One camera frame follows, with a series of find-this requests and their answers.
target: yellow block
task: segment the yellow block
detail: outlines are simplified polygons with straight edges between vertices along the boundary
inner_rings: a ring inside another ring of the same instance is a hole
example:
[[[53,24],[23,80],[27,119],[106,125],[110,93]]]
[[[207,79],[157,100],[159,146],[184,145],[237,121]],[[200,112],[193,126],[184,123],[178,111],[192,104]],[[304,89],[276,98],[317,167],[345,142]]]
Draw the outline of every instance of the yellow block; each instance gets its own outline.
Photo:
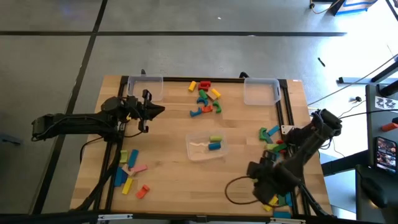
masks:
[[[127,178],[126,183],[124,184],[122,194],[129,193],[131,184],[132,184],[132,178],[129,177],[129,178]]]
[[[188,90],[189,91],[193,91],[195,89],[196,85],[197,85],[197,83],[195,81],[192,81],[191,84],[189,85]]]
[[[217,99],[221,97],[221,94],[216,89],[211,89],[211,92],[214,93],[214,95],[216,95]]]
[[[268,204],[275,206],[275,205],[277,205],[277,202],[278,202],[278,197],[276,195],[274,195],[274,197],[268,202]],[[272,209],[272,207],[268,206],[268,205],[263,205],[262,207],[267,212],[271,211],[271,209]]]

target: blue block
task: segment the blue block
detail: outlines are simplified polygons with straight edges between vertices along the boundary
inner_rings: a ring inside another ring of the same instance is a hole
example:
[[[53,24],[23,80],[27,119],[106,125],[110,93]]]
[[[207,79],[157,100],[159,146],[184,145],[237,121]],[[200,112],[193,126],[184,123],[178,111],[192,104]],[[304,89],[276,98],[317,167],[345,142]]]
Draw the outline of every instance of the blue block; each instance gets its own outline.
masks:
[[[217,150],[221,148],[221,143],[216,142],[216,143],[211,143],[209,144],[209,150]]]
[[[120,187],[122,186],[122,175],[123,175],[124,171],[122,170],[121,167],[118,167],[117,171],[116,171],[116,178],[114,180],[114,186],[115,187]]]
[[[127,173],[125,171],[122,172],[122,184],[126,183]]]
[[[274,218],[292,218],[289,212],[274,212]]]
[[[138,150],[133,149],[131,151],[130,158],[129,158],[129,168],[133,168],[134,165],[136,165],[137,156],[138,156]]]
[[[273,134],[275,134],[276,132],[279,131],[279,125],[273,127],[271,130],[268,131],[268,135],[272,136]]]
[[[201,114],[201,108],[198,108],[197,112],[189,111],[189,114],[191,115],[191,117],[198,116],[199,114]]]
[[[285,195],[285,200],[286,200],[286,204],[287,204],[289,207],[292,207],[292,206],[293,206],[293,203],[292,203],[292,196],[290,195],[290,193],[287,193],[287,194]]]

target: green block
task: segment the green block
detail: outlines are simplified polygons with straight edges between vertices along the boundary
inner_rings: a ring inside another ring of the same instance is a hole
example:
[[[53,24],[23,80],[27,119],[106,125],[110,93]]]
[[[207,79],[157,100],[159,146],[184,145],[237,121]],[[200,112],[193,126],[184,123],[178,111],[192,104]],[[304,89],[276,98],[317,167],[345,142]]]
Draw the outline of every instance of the green block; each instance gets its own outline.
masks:
[[[278,146],[278,144],[267,144],[266,147],[267,147],[268,150],[271,150],[271,149],[274,149],[277,146]]]
[[[278,145],[277,147],[273,148],[272,152],[279,152],[282,149],[285,149],[287,146],[285,143]]]
[[[266,137],[264,136],[264,134],[267,134],[267,129],[266,128],[260,128],[260,132],[259,132],[259,139],[260,140],[266,140]]]
[[[218,103],[218,101],[214,101],[214,102],[213,102],[213,106],[216,106],[216,107],[217,107],[216,113],[221,113],[221,106],[220,106],[220,104]]]
[[[128,159],[128,152],[127,150],[120,150],[120,162],[125,163]]]
[[[199,90],[199,95],[203,99],[207,100],[207,94],[206,94],[206,92],[204,90]]]
[[[278,195],[278,205],[286,205],[285,196]]]
[[[223,140],[223,136],[210,136],[210,142],[220,142]]]

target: colored block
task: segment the colored block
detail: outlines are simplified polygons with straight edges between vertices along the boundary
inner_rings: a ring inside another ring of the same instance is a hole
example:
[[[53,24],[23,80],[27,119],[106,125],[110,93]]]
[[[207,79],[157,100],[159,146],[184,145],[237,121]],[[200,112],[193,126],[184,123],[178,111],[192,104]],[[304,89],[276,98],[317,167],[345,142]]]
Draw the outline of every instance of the colored block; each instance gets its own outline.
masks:
[[[202,97],[203,99],[207,100],[207,94],[206,94],[206,92],[204,92],[203,90],[199,90],[199,95],[200,95],[200,97]]]
[[[268,131],[268,135],[272,136],[273,134],[275,134],[276,132],[279,131],[279,125],[273,127],[271,130]]]
[[[197,83],[195,81],[192,81],[191,84],[188,87],[188,90],[190,92],[192,92],[195,89],[195,86],[197,85]]]
[[[223,140],[223,136],[210,136],[210,142],[220,142]]]
[[[149,187],[145,184],[142,186],[141,190],[136,193],[136,197],[139,199],[143,199],[145,194],[148,193]]]
[[[292,215],[289,212],[274,212],[274,218],[292,218]]]
[[[122,184],[124,184],[124,183],[126,183],[126,180],[127,180],[127,173],[124,171],[124,170],[122,170],[123,172],[122,172]]]
[[[274,195],[274,197],[268,202],[268,204],[272,205],[272,206],[276,206],[278,202],[278,197],[276,197],[276,195]],[[272,207],[268,206],[268,205],[263,205],[263,209],[267,212],[269,212]]]
[[[287,147],[286,144],[283,143],[283,144],[280,144],[280,145],[278,145],[277,147],[273,148],[272,151],[273,151],[273,152],[279,152],[279,151],[281,151],[282,149],[285,149],[286,147]]]
[[[266,143],[268,144],[274,143],[267,133],[264,133],[264,137],[266,139]]]
[[[127,162],[128,152],[127,150],[120,150],[120,161],[121,163]]]
[[[221,106],[220,106],[220,104],[218,103],[218,101],[214,101],[214,102],[213,102],[213,106],[216,106],[216,107],[217,107],[216,113],[221,113]]]
[[[272,150],[273,148],[275,148],[275,147],[277,147],[278,146],[278,144],[267,144],[266,145],[266,149],[267,150]]]
[[[124,164],[122,166],[122,170],[128,175],[128,176],[132,176],[134,175],[134,172],[132,170],[129,169],[129,165],[128,164]]]
[[[137,156],[138,156],[138,150],[133,149],[130,154],[129,169],[134,167],[134,165],[136,164]]]
[[[191,115],[191,117],[198,116],[199,114],[201,114],[201,108],[198,108],[198,111],[196,112],[189,111],[189,114]]]
[[[208,106],[204,106],[201,108],[202,113],[207,113],[207,112],[212,112],[213,111],[213,107],[211,105]]]
[[[205,106],[207,106],[207,104],[209,103],[209,101],[206,100],[206,99],[203,99],[202,97],[199,97],[199,98],[197,99],[197,103],[198,103],[198,104],[199,104],[199,103],[203,103]]]
[[[220,142],[216,142],[216,143],[210,143],[208,145],[209,150],[217,150],[221,148],[221,143]]]
[[[211,92],[216,95],[217,99],[221,97],[221,94],[216,89],[211,89]]]
[[[267,134],[266,131],[267,131],[266,128],[260,128],[260,131],[259,131],[259,139],[260,140],[266,140],[266,137],[264,136],[264,134]]]
[[[138,166],[134,166],[131,171],[133,171],[133,175],[136,175],[138,172],[144,171],[148,169],[148,167],[146,165],[138,165]]]
[[[118,167],[116,170],[116,177],[114,179],[114,186],[115,187],[120,187],[122,186],[122,179],[123,179],[123,170],[121,167]]]
[[[279,205],[285,205],[286,204],[285,196],[278,195],[278,201]]]
[[[129,193],[130,187],[132,184],[132,178],[127,178],[126,183],[124,184],[123,190],[122,190],[122,194],[127,194]]]
[[[292,196],[290,195],[290,193],[287,193],[286,195],[285,195],[285,201],[286,201],[286,204],[288,205],[288,206],[293,206],[293,203],[292,203]]]

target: wooden block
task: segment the wooden block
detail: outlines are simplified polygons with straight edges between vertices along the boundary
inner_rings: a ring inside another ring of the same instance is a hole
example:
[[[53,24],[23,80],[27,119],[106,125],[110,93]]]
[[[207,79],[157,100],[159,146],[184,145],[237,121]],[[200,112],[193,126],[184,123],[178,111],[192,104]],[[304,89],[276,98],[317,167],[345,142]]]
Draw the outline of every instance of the wooden block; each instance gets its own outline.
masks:
[[[124,187],[123,187],[123,190],[122,190],[122,194],[128,194],[129,193],[131,184],[132,184],[132,178],[129,177],[129,178],[127,178],[127,181],[124,184]]]
[[[120,161],[121,163],[127,162],[128,152],[127,150],[120,150]]]
[[[138,150],[137,149],[133,149],[131,151],[131,154],[130,154],[129,168],[133,168],[134,167],[134,165],[136,164],[137,156],[138,156]]]
[[[195,81],[192,81],[191,84],[190,84],[189,87],[188,87],[188,90],[189,90],[190,92],[193,92],[196,85],[197,85],[197,83],[196,83]]]

